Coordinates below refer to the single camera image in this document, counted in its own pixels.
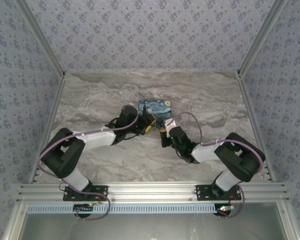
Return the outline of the starry night print box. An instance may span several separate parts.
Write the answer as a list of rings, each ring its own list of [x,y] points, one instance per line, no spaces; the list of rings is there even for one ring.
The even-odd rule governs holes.
[[[143,110],[148,114],[153,114],[157,121],[165,121],[172,117],[171,102],[169,100],[151,100],[141,99],[138,102],[138,111],[140,114]]]

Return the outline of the right controller board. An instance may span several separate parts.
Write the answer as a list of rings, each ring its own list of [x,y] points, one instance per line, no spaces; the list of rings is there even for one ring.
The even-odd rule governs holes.
[[[227,205],[227,204],[216,203],[214,206],[216,210],[216,213],[214,213],[214,215],[223,218],[227,218],[230,215],[231,211],[235,209],[235,207],[231,204]]]

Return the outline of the controller board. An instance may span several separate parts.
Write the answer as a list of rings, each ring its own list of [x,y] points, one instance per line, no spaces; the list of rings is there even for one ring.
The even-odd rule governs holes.
[[[77,218],[85,219],[89,217],[93,212],[93,205],[91,204],[74,204],[72,211]]]
[[[214,215],[223,218],[227,218],[230,215],[231,211],[235,209],[235,207],[231,204],[227,205],[227,204],[216,203],[214,206],[216,210],[216,213],[214,213]]]

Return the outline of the grey metal panel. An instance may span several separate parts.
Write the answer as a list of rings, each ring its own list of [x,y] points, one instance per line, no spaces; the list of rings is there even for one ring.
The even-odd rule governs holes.
[[[230,219],[211,213],[111,213],[100,220],[77,220],[52,204],[14,207],[2,240],[300,240],[291,207],[247,203]]]

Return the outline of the left controller board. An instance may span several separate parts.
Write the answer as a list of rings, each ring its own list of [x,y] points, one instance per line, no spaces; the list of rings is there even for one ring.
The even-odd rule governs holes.
[[[91,204],[74,204],[72,211],[77,218],[85,219],[89,217],[93,212],[93,205]]]

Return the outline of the aluminium mounting rail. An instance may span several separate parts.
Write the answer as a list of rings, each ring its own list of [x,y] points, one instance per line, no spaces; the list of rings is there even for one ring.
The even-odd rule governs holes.
[[[113,203],[190,203],[196,202],[198,182],[114,182],[107,183],[108,197]],[[251,181],[242,183],[248,203],[276,203],[290,200],[282,182]],[[63,192],[57,183],[22,184],[16,197],[25,203],[60,203]]]

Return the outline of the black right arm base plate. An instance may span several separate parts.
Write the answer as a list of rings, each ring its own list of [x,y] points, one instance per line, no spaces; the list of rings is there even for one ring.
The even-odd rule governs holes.
[[[233,186],[228,191],[223,191],[216,185],[198,184],[195,186],[194,193],[198,201],[229,201],[242,199],[238,185]]]

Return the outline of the aluminium table edge rail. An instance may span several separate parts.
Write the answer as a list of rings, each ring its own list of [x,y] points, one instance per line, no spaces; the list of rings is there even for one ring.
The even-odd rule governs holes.
[[[275,177],[272,165],[271,165],[271,161],[269,158],[268,151],[266,149],[265,142],[262,138],[261,129],[259,127],[257,116],[255,114],[246,83],[239,73],[237,73],[237,79],[238,79],[239,88],[242,93],[242,97],[244,99],[244,103],[245,103],[245,106],[246,106],[246,109],[247,109],[247,112],[249,115],[249,119],[251,122],[251,126],[252,126],[252,130],[253,130],[253,133],[255,136],[256,143],[258,145],[258,148],[265,154],[265,157],[266,157],[265,162],[264,162],[265,167],[263,169],[267,172],[268,180],[271,182],[275,182],[276,177]]]
[[[47,123],[46,123],[45,129],[44,129],[44,132],[43,132],[43,136],[42,136],[41,142],[39,144],[38,151],[35,156],[34,164],[33,164],[29,179],[28,179],[29,184],[33,184],[35,181],[36,172],[38,169],[39,156],[49,142],[50,134],[52,131],[52,126],[54,123],[54,119],[55,119],[55,116],[56,116],[56,113],[58,110],[59,102],[60,102],[63,88],[65,85],[65,75],[66,75],[66,73],[64,72],[60,78],[60,82],[58,84],[56,94],[55,94],[55,97],[52,102],[52,107],[50,109],[50,113],[49,113]]]

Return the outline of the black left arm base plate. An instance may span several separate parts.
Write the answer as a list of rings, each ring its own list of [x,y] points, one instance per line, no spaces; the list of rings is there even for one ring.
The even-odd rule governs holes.
[[[107,196],[108,195],[108,189],[109,187],[107,185],[92,185],[89,184],[85,189],[83,189],[83,192],[89,192],[89,193],[98,193]],[[94,194],[82,194],[75,190],[73,190],[71,187],[66,186],[63,193],[63,201],[65,202],[94,202],[94,201],[100,201],[100,202],[106,202],[106,198],[104,196],[94,195]]]

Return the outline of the aluminium frame post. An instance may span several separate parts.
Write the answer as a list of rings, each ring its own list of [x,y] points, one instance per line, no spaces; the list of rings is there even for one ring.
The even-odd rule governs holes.
[[[18,9],[20,10],[30,30],[34,34],[38,44],[40,45],[41,49],[43,50],[50,64],[52,65],[54,71],[61,79],[63,79],[64,71],[62,69],[62,66],[59,63],[57,56],[55,55],[53,49],[51,48],[48,39],[45,37],[44,32],[42,31],[38,21],[36,20],[35,15],[32,13],[26,0],[14,0],[14,2],[18,7]]]
[[[287,1],[288,0],[273,0],[273,3],[265,15],[265,18],[262,21],[256,36],[253,38],[250,48],[248,49],[240,67],[237,70],[237,74],[240,78],[243,78],[249,70],[255,57],[257,56],[257,53],[261,49],[272,27],[276,23]]]

